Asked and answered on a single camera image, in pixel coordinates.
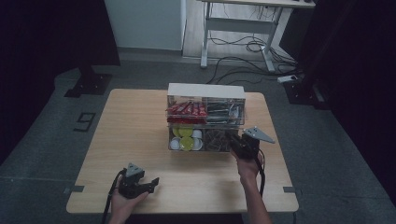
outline wall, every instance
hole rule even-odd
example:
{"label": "wall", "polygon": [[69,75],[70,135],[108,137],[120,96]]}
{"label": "wall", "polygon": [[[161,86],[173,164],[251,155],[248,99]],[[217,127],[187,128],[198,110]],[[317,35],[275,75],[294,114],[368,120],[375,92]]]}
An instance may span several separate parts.
{"label": "wall", "polygon": [[182,50],[186,0],[106,0],[119,48]]}

